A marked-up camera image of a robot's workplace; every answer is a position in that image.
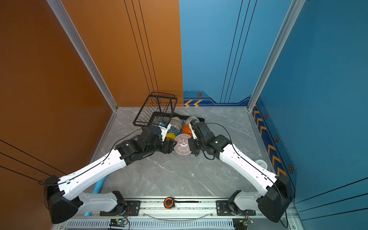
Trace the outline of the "pink striped bowl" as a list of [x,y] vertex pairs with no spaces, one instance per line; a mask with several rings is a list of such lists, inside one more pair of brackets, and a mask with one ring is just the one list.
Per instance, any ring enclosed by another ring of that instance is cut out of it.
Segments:
[[179,134],[176,138],[176,145],[174,146],[174,151],[182,156],[190,155],[191,150],[189,146],[189,139],[191,138],[188,134]]

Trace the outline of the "orange bowl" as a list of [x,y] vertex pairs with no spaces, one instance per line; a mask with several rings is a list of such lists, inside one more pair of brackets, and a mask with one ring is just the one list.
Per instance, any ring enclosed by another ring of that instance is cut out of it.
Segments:
[[191,128],[190,128],[190,126],[189,126],[189,124],[188,124],[188,125],[185,125],[185,126],[183,127],[183,133],[184,133],[184,134],[187,134],[187,135],[189,135],[189,136],[191,136],[191,137],[193,137],[192,130],[191,130]]

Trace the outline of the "blue triangle patterned bowl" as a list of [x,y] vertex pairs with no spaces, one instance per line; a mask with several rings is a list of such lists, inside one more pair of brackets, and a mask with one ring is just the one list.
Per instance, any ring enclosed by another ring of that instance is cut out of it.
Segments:
[[170,129],[168,130],[167,134],[174,134],[176,136],[180,135],[181,134],[181,129],[179,129],[178,127],[176,126],[171,126]]

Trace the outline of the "brown floral patterned bowl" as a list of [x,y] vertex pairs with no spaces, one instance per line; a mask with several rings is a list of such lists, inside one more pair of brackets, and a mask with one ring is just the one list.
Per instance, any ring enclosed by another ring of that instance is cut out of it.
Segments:
[[183,127],[183,122],[182,122],[182,120],[179,117],[173,117],[173,118],[171,118],[170,124],[172,126],[177,127],[179,130],[181,130],[182,127]]

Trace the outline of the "yellow bowl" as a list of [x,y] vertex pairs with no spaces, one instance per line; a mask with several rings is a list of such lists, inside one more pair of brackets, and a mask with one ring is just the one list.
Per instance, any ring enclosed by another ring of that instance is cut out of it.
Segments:
[[175,134],[173,134],[173,133],[168,133],[168,134],[166,135],[166,139],[167,139],[168,141],[170,141],[170,140],[175,140],[175,138],[176,138],[176,135],[175,135]]

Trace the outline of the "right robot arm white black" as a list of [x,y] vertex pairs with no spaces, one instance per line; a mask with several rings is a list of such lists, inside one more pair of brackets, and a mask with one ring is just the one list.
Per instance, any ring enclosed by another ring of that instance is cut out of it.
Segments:
[[258,208],[266,218],[275,223],[287,216],[286,210],[293,201],[294,193],[292,183],[286,175],[276,175],[264,169],[243,154],[233,144],[231,136],[215,136],[205,122],[191,122],[189,127],[193,135],[189,139],[192,152],[201,151],[204,155],[209,154],[214,159],[221,160],[257,189],[253,195],[240,190],[233,193],[228,202],[234,215]]

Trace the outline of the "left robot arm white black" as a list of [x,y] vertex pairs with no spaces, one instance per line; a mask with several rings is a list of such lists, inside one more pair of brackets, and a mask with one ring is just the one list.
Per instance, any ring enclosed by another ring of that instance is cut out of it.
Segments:
[[40,181],[45,188],[44,198],[51,222],[59,224],[77,213],[86,212],[87,202],[82,200],[81,194],[92,184],[156,152],[170,154],[176,145],[175,140],[167,140],[161,127],[148,126],[141,134],[113,146],[105,156],[80,170]]

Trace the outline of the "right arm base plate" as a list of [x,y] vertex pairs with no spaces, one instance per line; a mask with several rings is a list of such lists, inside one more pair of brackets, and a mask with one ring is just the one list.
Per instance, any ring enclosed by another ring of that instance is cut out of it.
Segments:
[[218,216],[255,216],[255,210],[240,210],[232,202],[229,203],[228,200],[217,200],[216,201],[216,211]]

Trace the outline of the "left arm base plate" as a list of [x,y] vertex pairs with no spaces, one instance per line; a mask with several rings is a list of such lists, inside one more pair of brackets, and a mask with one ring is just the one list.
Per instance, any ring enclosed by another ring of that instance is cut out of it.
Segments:
[[125,204],[117,204],[110,212],[101,211],[100,216],[124,216],[124,217],[136,217],[140,212],[141,201],[130,200]]

